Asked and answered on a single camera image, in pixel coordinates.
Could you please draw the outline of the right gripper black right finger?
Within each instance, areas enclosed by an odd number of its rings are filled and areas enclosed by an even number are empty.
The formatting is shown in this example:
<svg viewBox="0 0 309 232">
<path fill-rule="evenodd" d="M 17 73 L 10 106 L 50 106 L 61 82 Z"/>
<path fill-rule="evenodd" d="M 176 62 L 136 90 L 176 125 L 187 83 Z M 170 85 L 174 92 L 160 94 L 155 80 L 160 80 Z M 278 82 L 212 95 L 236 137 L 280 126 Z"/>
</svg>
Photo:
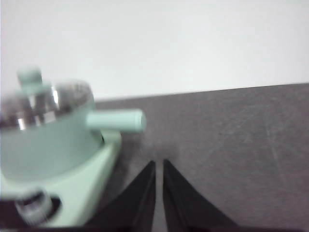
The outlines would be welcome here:
<svg viewBox="0 0 309 232">
<path fill-rule="evenodd" d="M 241 227 L 203 197 L 168 159 L 163 200 L 169 232 L 240 232 Z"/>
</svg>

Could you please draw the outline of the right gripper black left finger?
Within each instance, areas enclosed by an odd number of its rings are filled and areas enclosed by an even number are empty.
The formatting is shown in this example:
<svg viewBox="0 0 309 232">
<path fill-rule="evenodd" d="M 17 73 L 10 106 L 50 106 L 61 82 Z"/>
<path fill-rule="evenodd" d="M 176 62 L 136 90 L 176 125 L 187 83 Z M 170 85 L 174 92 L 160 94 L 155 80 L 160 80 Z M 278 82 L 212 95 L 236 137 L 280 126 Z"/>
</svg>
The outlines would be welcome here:
<svg viewBox="0 0 309 232">
<path fill-rule="evenodd" d="M 96 232 L 150 232 L 156 202 L 156 165 L 152 160 L 126 189 L 88 221 Z"/>
</svg>

